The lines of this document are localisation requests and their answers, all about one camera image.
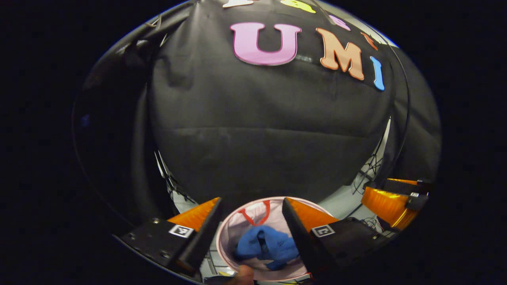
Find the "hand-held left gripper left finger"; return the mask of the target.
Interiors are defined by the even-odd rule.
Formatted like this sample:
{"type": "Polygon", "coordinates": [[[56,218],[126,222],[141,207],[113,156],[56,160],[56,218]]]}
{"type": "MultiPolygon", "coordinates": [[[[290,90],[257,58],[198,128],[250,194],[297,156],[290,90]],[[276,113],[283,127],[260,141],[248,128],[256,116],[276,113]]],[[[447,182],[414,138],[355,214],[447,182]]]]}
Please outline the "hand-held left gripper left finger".
{"type": "Polygon", "coordinates": [[[152,218],[120,235],[119,241],[165,270],[194,277],[210,250],[222,201],[216,197],[169,219],[152,218]]]}

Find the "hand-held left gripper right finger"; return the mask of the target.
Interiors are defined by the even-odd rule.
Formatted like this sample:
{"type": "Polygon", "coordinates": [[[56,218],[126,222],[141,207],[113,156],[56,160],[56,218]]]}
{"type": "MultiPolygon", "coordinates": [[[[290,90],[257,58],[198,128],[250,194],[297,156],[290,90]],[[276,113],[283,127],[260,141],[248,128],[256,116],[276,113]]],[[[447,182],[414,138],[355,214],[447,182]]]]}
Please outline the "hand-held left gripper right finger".
{"type": "Polygon", "coordinates": [[[284,198],[282,214],[312,278],[336,275],[389,241],[356,218],[338,220],[295,198],[284,198]]]}

